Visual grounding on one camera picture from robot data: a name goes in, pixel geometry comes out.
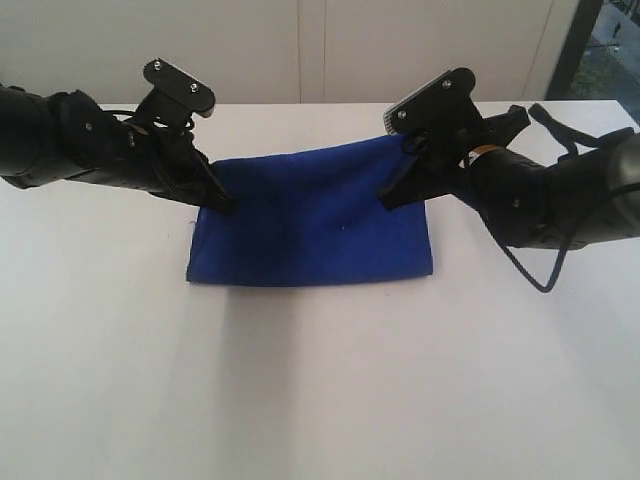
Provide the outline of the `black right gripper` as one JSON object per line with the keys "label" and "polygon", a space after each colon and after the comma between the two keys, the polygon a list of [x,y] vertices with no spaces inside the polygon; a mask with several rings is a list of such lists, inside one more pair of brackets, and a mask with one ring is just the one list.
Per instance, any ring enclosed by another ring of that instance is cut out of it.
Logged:
{"label": "black right gripper", "polygon": [[489,128],[485,134],[460,131],[445,139],[407,135],[403,147],[412,160],[392,174],[377,198],[391,211],[453,196],[481,216],[499,243],[548,249],[545,167],[509,149],[530,125],[528,114],[506,112],[483,119]]}

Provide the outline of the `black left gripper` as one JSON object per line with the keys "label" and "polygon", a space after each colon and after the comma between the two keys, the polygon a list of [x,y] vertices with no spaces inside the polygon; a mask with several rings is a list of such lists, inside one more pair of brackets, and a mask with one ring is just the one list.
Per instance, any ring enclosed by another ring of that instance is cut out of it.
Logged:
{"label": "black left gripper", "polygon": [[104,110],[80,90],[51,95],[49,111],[57,145],[71,162],[64,180],[144,191],[223,215],[235,211],[211,165],[195,160],[191,137],[135,123],[129,111]]}

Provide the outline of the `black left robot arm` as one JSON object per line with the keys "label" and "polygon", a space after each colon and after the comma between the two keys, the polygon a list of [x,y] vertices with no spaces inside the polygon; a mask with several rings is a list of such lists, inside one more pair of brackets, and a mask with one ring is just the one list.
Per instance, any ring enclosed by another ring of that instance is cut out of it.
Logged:
{"label": "black left robot arm", "polygon": [[196,148],[193,124],[105,110],[81,90],[1,89],[1,178],[33,189],[68,181],[146,192],[229,215],[233,197]]}

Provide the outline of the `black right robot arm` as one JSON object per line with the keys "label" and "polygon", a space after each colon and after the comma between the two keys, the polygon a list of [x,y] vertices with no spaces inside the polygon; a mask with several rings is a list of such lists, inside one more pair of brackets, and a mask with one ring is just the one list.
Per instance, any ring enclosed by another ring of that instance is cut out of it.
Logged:
{"label": "black right robot arm", "polygon": [[[509,147],[531,122],[566,150],[549,166]],[[379,194],[389,210],[451,195],[514,248],[578,250],[639,235],[639,134],[631,128],[594,137],[535,104],[470,126],[421,129],[403,145],[413,159]]]}

